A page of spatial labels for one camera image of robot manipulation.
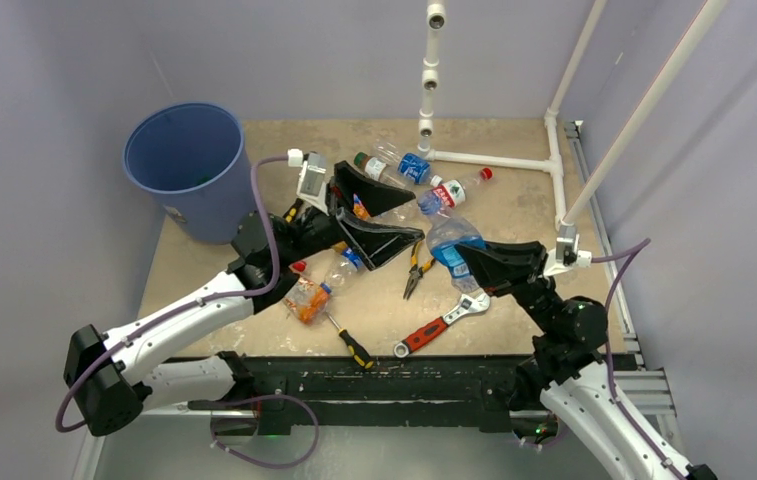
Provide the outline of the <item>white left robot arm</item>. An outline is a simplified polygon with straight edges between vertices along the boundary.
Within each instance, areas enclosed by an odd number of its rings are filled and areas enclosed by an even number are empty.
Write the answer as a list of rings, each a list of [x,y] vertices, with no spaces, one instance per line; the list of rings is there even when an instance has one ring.
[[[424,237],[420,229],[374,220],[412,201],[411,191],[370,179],[347,162],[337,163],[330,179],[320,179],[318,190],[294,221],[258,204],[240,220],[232,239],[236,259],[182,299],[106,332],[90,325],[77,330],[67,352],[67,391],[56,429],[70,431],[64,421],[70,406],[94,436],[112,434],[143,412],[173,404],[243,407],[251,399],[252,382],[241,372],[237,354],[220,352],[196,361],[179,361],[176,354],[281,301],[297,283],[295,262],[342,243],[375,270]],[[356,215],[356,204],[366,209],[368,219]]]

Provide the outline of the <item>nongfu spring red bottle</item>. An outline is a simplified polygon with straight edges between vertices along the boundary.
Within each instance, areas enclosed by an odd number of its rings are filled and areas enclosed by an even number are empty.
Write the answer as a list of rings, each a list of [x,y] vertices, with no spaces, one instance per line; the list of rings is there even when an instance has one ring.
[[[485,167],[471,175],[443,181],[422,193],[417,199],[417,205],[425,215],[435,214],[443,208],[455,209],[492,179],[493,171]]]

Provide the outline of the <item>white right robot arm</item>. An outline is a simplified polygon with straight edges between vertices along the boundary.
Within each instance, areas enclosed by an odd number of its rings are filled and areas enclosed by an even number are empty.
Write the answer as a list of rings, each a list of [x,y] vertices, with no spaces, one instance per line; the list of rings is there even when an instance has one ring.
[[[491,297],[509,295],[541,330],[532,361],[518,369],[515,392],[553,413],[614,479],[713,479],[653,428],[616,384],[609,354],[608,309],[584,296],[562,298],[546,274],[538,242],[455,247]]]

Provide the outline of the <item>orange juice bottle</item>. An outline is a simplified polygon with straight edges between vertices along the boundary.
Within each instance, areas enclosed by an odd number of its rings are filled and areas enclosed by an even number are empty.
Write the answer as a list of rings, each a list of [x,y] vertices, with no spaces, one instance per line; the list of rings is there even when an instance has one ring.
[[[352,196],[353,206],[352,211],[356,215],[357,218],[361,220],[370,220],[372,216],[368,212],[368,210],[365,208],[362,200],[357,194],[354,194]]]

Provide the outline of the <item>blue label water bottle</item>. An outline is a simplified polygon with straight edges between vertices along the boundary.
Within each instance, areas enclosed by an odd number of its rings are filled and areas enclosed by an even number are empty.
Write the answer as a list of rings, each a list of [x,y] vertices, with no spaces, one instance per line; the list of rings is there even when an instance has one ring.
[[[479,230],[446,206],[433,191],[421,194],[417,204],[431,223],[425,237],[427,248],[435,260],[447,268],[452,286],[464,294],[478,290],[479,284],[456,246],[484,247],[485,242]]]

